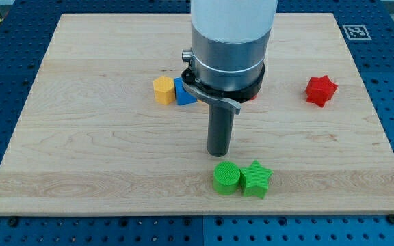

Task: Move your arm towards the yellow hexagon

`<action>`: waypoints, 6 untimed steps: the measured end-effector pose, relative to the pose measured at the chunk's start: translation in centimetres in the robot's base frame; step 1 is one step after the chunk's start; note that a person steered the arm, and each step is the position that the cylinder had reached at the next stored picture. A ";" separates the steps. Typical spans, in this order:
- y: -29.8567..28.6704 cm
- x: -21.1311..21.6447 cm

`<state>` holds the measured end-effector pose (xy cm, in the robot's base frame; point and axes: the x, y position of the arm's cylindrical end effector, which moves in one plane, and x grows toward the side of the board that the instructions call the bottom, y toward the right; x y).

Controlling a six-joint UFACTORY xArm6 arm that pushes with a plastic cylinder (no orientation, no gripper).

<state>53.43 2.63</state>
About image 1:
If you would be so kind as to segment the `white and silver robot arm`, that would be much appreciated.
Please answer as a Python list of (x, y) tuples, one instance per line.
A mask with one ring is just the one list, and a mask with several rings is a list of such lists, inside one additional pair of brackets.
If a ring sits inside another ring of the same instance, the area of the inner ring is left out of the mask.
[(278, 0), (192, 0), (192, 43), (183, 87), (214, 107), (238, 114), (261, 88)]

